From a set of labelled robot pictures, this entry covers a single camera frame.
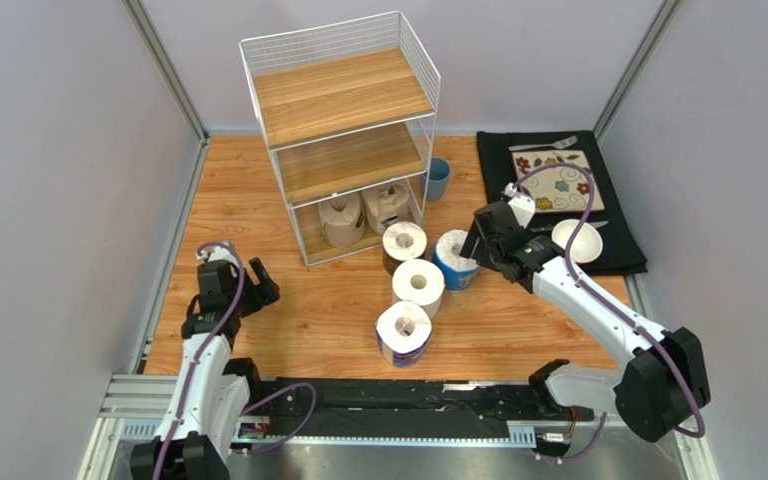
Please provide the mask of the brown paper roll front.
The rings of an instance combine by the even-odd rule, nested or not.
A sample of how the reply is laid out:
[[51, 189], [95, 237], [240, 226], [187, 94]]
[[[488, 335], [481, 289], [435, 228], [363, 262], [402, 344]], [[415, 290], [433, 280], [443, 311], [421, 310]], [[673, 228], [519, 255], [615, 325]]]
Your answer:
[[410, 220], [410, 194], [403, 185], [372, 187], [361, 195], [367, 223], [378, 235], [383, 235], [393, 223]]

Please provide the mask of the brown paper roll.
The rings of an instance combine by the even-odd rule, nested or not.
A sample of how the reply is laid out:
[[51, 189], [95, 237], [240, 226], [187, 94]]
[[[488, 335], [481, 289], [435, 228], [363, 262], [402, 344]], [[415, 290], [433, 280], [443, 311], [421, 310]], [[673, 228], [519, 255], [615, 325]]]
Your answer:
[[378, 235], [383, 235], [393, 223], [410, 220], [410, 194], [403, 185], [372, 187], [361, 195], [367, 223]]
[[325, 240], [333, 247], [350, 247], [364, 235], [365, 211], [359, 193], [346, 194], [320, 202], [318, 214]]

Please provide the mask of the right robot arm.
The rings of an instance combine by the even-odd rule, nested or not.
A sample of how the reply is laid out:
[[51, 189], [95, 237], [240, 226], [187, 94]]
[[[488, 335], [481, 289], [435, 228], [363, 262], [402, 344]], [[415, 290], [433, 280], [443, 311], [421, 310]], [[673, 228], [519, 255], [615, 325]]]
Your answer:
[[[542, 399], [617, 415], [639, 438], [668, 433], [701, 438], [711, 400], [703, 348], [685, 327], [670, 331], [627, 307], [575, 265], [549, 237], [527, 228], [525, 197], [497, 201], [473, 214], [461, 256], [553, 304], [595, 339], [616, 366], [549, 363], [529, 381]], [[690, 432], [683, 423], [694, 419]]]

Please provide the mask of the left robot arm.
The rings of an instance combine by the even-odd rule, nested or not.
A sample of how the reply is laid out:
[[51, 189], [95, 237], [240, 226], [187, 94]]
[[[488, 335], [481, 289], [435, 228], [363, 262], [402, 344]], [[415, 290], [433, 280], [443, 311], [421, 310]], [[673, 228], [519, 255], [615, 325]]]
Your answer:
[[230, 245], [210, 242], [196, 255], [198, 293], [181, 327], [181, 369], [150, 441], [130, 455], [135, 479], [227, 479], [237, 421], [261, 393], [250, 358], [232, 358], [242, 318], [280, 298], [262, 262], [238, 259]]

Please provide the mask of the blue patterned wrapped roll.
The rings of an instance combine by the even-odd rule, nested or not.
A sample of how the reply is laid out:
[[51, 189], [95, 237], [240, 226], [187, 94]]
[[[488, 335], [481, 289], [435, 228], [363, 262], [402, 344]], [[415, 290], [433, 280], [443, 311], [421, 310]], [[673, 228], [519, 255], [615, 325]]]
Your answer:
[[465, 230], [450, 230], [444, 233], [434, 246], [432, 262], [441, 270], [447, 291], [466, 290], [479, 271], [475, 260], [460, 255], [467, 235]]

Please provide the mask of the floral square plate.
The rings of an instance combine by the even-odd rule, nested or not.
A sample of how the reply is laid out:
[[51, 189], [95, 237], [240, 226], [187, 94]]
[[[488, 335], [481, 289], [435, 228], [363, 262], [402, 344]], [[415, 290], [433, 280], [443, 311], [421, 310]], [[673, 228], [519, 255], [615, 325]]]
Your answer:
[[[521, 151], [512, 152], [511, 156], [517, 180], [544, 165], [574, 164], [592, 173], [582, 150]], [[605, 209], [597, 183], [591, 188], [582, 173], [569, 167], [534, 174], [521, 184], [520, 190], [535, 200], [537, 212], [542, 214], [582, 212], [591, 197], [592, 212]]]

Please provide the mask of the blue plastic cup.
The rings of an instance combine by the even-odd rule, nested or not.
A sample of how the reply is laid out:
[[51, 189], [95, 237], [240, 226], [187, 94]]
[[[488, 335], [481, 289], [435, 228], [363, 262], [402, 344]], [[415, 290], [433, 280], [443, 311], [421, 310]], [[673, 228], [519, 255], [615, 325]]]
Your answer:
[[452, 168], [446, 159], [440, 157], [430, 159], [428, 171], [421, 175], [422, 188], [428, 202], [439, 201], [443, 197], [451, 174]]

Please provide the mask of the plain white paper roll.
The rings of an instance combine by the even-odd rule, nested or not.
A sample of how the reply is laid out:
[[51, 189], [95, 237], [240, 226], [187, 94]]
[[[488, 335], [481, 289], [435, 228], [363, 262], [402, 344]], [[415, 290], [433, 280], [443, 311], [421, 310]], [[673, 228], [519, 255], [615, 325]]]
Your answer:
[[439, 267], [430, 261], [411, 259], [399, 265], [392, 276], [393, 302], [410, 301], [433, 319], [442, 302], [445, 282]]

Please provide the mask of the white orange bowl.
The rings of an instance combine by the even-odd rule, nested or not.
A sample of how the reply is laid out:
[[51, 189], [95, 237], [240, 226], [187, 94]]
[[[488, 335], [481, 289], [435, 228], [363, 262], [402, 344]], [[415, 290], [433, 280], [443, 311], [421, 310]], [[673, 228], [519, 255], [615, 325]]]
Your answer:
[[567, 243], [573, 239], [571, 260], [576, 264], [587, 264], [597, 260], [603, 252], [603, 240], [599, 231], [585, 223], [578, 233], [573, 236], [578, 220], [567, 219], [555, 225], [551, 231], [552, 241], [560, 247], [567, 248]]

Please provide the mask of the black wrapped paper roll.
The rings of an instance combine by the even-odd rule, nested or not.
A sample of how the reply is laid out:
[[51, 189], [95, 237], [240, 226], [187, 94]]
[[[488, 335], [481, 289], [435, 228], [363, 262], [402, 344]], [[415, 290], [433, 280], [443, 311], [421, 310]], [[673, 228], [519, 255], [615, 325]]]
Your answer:
[[428, 237], [417, 224], [400, 221], [388, 226], [382, 236], [383, 265], [388, 274], [404, 262], [424, 259], [428, 250]]

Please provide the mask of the silver knife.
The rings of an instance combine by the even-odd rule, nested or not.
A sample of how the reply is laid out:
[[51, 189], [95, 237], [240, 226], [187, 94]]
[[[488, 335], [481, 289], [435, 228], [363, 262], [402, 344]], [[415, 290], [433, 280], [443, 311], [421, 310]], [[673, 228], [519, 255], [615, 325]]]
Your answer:
[[[609, 221], [588, 221], [587, 222], [587, 224], [591, 225], [595, 229], [600, 229], [606, 226], [608, 223]], [[552, 232], [556, 226], [558, 226], [558, 224], [550, 224], [550, 225], [538, 226], [538, 227], [528, 227], [527, 230], [529, 230], [532, 233], [542, 234], [546, 232]]]

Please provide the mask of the silver fork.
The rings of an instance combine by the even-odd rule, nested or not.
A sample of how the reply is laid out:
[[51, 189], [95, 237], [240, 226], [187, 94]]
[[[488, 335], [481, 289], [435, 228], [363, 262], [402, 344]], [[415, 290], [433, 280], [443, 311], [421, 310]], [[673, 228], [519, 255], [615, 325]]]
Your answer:
[[572, 135], [570, 137], [567, 137], [555, 142], [551, 142], [551, 143], [513, 145], [513, 146], [510, 146], [508, 150], [510, 152], [521, 152], [521, 151], [535, 150], [535, 149], [560, 150], [560, 149], [567, 149], [569, 147], [572, 147], [577, 143], [578, 143], [578, 136]]

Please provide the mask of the black cloth placemat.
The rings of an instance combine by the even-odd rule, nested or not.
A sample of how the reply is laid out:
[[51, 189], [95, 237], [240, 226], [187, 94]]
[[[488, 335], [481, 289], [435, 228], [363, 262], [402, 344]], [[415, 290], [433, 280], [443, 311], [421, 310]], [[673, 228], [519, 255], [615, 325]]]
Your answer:
[[578, 136], [573, 147], [586, 153], [595, 183], [600, 193], [607, 195], [603, 211], [591, 212], [588, 221], [609, 221], [599, 232], [604, 241], [601, 256], [584, 266], [591, 276], [624, 276], [647, 271], [647, 260], [635, 241], [611, 181], [605, 160], [592, 131], [559, 131], [537, 133], [489, 133], [476, 134], [480, 168], [488, 203], [503, 196], [507, 184], [516, 180], [510, 146], [555, 142], [572, 135]]

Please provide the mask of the blue white wrapped roll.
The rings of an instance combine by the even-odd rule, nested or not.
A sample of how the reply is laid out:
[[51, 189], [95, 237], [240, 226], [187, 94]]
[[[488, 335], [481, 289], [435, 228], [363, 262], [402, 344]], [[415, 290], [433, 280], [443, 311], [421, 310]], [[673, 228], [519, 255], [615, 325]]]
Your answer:
[[379, 352], [397, 368], [407, 368], [418, 362], [427, 349], [432, 331], [430, 317], [411, 301], [391, 305], [375, 324]]

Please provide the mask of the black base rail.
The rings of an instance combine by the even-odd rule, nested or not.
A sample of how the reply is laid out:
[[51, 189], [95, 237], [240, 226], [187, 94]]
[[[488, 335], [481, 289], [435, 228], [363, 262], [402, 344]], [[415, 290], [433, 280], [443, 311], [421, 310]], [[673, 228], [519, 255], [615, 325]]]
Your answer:
[[553, 406], [526, 382], [324, 379], [263, 380], [245, 413], [267, 432], [387, 439], [502, 439], [512, 422], [567, 432], [597, 419], [583, 407]]

